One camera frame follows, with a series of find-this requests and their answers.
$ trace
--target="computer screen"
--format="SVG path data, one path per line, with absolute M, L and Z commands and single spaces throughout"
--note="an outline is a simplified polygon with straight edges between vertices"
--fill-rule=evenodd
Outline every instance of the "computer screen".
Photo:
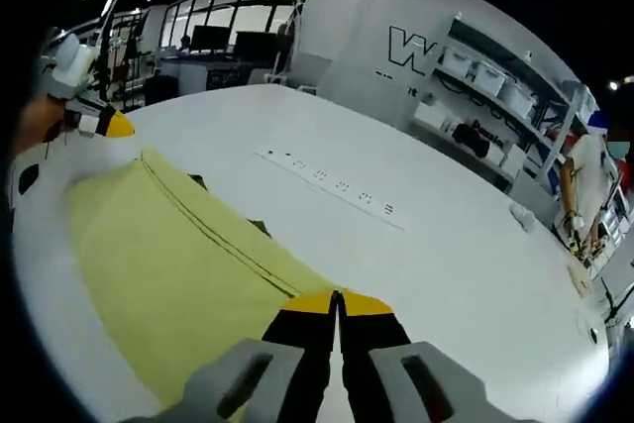
M 277 34 L 266 32 L 238 32 L 234 56 L 251 61 L 275 61 Z
M 194 27 L 190 50 L 224 50 L 229 42 L 229 28 L 208 27 L 197 25 Z

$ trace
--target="yellow fabric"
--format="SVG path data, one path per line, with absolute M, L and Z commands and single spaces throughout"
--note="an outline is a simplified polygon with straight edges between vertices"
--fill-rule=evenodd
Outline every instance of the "yellow fabric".
M 154 151 L 67 200 L 93 305 L 164 405 L 290 297 L 334 287 Z

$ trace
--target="white storage box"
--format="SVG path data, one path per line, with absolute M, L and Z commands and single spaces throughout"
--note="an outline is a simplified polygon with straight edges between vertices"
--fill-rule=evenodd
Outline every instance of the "white storage box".
M 508 78 L 499 92 L 499 99 L 510 109 L 526 118 L 531 112 L 537 100 L 530 95 L 530 92 L 521 88 L 512 79 Z
M 474 61 L 464 53 L 445 47 L 442 65 L 456 76 L 464 78 L 469 73 Z
M 438 130 L 442 130 L 447 115 L 439 108 L 434 108 L 422 101 L 418 103 L 418 108 L 414 113 L 414 123 L 425 123 Z
M 474 84 L 492 96 L 497 96 L 506 75 L 484 61 L 480 61 L 475 69 Z
M 496 144 L 490 143 L 484 160 L 493 165 L 499 165 L 504 160 L 504 152 Z
M 525 160 L 526 153 L 513 144 L 508 153 L 506 153 L 506 157 L 502 161 L 500 168 L 515 178 L 522 169 Z

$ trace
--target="white tabletop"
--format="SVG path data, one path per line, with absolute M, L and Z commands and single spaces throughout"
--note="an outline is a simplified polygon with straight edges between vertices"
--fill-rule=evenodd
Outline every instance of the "white tabletop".
M 482 379 L 516 418 L 569 421 L 608 366 L 599 314 L 569 279 L 569 257 L 510 200 L 428 146 L 323 99 L 275 85 L 210 91 L 130 114 L 131 140 L 71 134 L 16 160 L 41 176 L 15 198 L 18 276 L 43 343 L 102 421 L 159 403 L 104 332 L 75 269 L 62 195 L 152 146 L 333 282 L 388 303 L 412 341 L 428 341 Z M 285 151 L 388 201 L 392 226 L 257 153 Z M 588 328 L 599 330 L 593 344 Z M 333 367 L 340 360 L 333 355 Z M 333 371 L 320 421 L 352 421 Z

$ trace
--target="laboratory room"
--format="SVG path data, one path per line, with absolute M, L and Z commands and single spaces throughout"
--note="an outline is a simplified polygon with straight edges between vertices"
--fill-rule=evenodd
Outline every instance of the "laboratory room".
M 631 0 L 10 5 L 7 421 L 632 421 Z

